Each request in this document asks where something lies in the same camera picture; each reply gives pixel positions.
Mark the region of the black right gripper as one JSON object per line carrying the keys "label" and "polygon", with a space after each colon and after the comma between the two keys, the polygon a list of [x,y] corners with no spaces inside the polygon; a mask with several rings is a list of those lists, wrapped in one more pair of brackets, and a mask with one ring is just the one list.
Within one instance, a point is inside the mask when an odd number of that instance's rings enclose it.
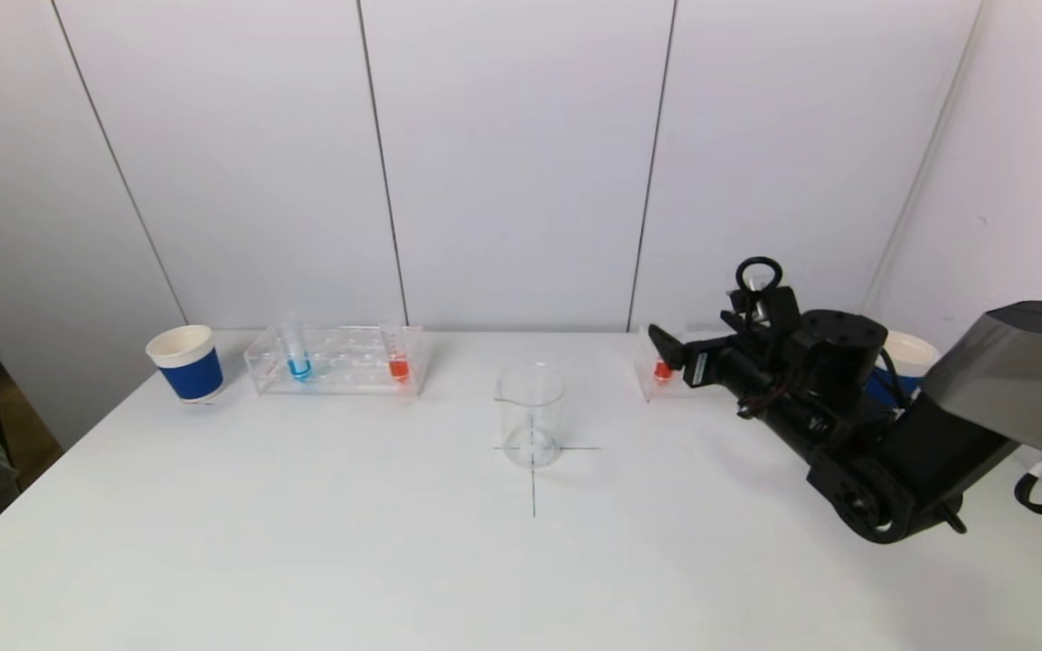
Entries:
{"label": "black right gripper", "polygon": [[671,371],[684,367],[683,379],[691,389],[725,389],[740,401],[761,399],[777,389],[777,375],[766,370],[763,350],[751,337],[700,339],[683,345],[658,323],[648,326],[648,337],[662,364]]}

